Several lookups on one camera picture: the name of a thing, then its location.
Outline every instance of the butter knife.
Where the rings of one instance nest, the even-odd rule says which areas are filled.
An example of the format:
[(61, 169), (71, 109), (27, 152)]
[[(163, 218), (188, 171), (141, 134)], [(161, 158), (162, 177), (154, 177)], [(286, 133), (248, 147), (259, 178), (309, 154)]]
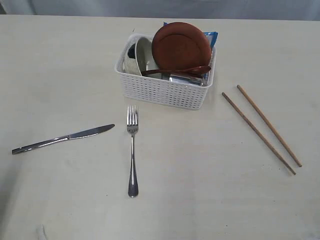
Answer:
[(80, 131), (80, 132), (73, 133), (73, 134), (70, 134), (70, 135), (56, 137), (54, 139), (38, 142), (38, 143), (31, 144), (31, 145), (28, 145), (28, 146), (22, 146), (22, 147), (13, 149), (12, 150), (12, 154), (20, 154), (20, 153), (23, 153), (23, 152), (31, 151), (31, 150), (34, 150), (34, 149), (42, 148), (42, 147), (45, 147), (45, 146), (49, 146), (49, 145), (52, 145), (52, 144), (64, 142), (64, 141), (67, 141), (67, 140), (82, 139), (82, 138), (86, 138), (86, 137), (91, 137), (91, 136), (106, 132), (106, 131), (112, 129), (114, 126), (115, 126), (114, 124), (105, 125), (105, 126), (99, 126), (99, 127), (95, 127), (95, 128), (89, 129), (89, 130)]

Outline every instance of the knife handle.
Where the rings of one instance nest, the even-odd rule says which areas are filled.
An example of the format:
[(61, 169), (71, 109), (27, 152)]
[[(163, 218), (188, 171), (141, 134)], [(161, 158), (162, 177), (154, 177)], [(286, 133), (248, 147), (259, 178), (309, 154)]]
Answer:
[(51, 144), (56, 144), (56, 143), (59, 143), (59, 142), (63, 142), (63, 141), (66, 141), (66, 140), (69, 140), (69, 136), (68, 135), (60, 136), (60, 137), (57, 137), (57, 138), (54, 138), (54, 139), (50, 139), (50, 140), (47, 140), (47, 141), (41, 141), (41, 142), (38, 142), (38, 143), (35, 143), (35, 144), (31, 144), (31, 145), (28, 145), (28, 146), (22, 146), (22, 147), (13, 149), (12, 150), (12, 154), (20, 154), (20, 153), (23, 153), (23, 152), (27, 152), (27, 151), (31, 151), (31, 150), (34, 150), (34, 149), (42, 148), (42, 147), (45, 147), (45, 146), (48, 146), (48, 145), (51, 145)]

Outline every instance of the chopsticks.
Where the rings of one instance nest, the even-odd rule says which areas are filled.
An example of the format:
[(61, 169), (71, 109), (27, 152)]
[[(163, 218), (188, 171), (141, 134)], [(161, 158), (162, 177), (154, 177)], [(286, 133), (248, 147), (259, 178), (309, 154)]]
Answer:
[(293, 158), (295, 163), (299, 166), (302, 167), (301, 163), (297, 159), (296, 155), (291, 151), (290, 147), (286, 144), (284, 139), (279, 135), (277, 130), (272, 126), (272, 124), (269, 122), (269, 120), (266, 118), (266, 116), (263, 114), (263, 112), (258, 108), (258, 106), (252, 101), (252, 99), (248, 96), (248, 94), (245, 92), (245, 90), (240, 86), (236, 86), (240, 92), (243, 94), (243, 96), (248, 100), (248, 102), (251, 104), (251, 106), (256, 110), (256, 112), (260, 115), (260, 117), (263, 119), (265, 124), (268, 125), (270, 130), (273, 132), (273, 134), (276, 136), (276, 138), (279, 140), (279, 142), (282, 144), (282, 146), (287, 150), (287, 152), (290, 154), (290, 156)]
[(253, 129), (253, 131), (260, 137), (260, 139), (267, 145), (267, 147), (276, 155), (276, 157), (289, 169), (289, 171), (296, 175), (296, 172), (284, 160), (284, 158), (277, 152), (277, 150), (268, 142), (268, 140), (259, 132), (259, 130), (252, 124), (252, 122), (240, 111), (240, 109), (231, 101), (231, 99), (223, 92), (222, 96), (229, 102), (229, 104), (237, 111), (237, 113), (245, 120), (245, 122)]

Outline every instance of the fork handle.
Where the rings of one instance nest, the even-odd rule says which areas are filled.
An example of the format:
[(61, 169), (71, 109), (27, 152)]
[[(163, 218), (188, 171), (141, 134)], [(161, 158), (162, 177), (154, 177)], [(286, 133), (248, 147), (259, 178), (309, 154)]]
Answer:
[(130, 178), (129, 178), (129, 188), (128, 195), (134, 198), (138, 195), (138, 181), (136, 173), (136, 160), (135, 160), (135, 135), (131, 135), (131, 168), (130, 168)]

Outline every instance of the brown plate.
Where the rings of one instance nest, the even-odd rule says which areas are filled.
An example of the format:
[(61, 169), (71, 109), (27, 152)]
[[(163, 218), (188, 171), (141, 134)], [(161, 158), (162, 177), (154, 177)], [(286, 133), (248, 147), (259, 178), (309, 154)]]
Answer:
[(173, 22), (154, 35), (152, 55), (160, 69), (183, 70), (208, 66), (211, 48), (198, 28), (185, 22)]

